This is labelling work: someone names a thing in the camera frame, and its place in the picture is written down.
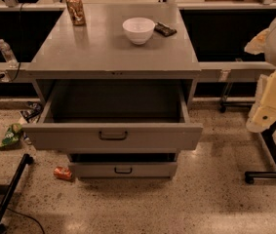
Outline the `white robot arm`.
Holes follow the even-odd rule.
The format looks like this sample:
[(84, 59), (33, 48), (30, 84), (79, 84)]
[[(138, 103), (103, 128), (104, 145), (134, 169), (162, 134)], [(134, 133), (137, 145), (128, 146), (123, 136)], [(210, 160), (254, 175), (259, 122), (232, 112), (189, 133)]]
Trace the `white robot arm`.
[(250, 132), (262, 133), (276, 122), (276, 18), (255, 36), (244, 50), (252, 55), (264, 54), (265, 61), (275, 67), (270, 75), (259, 76), (256, 101), (246, 123)]

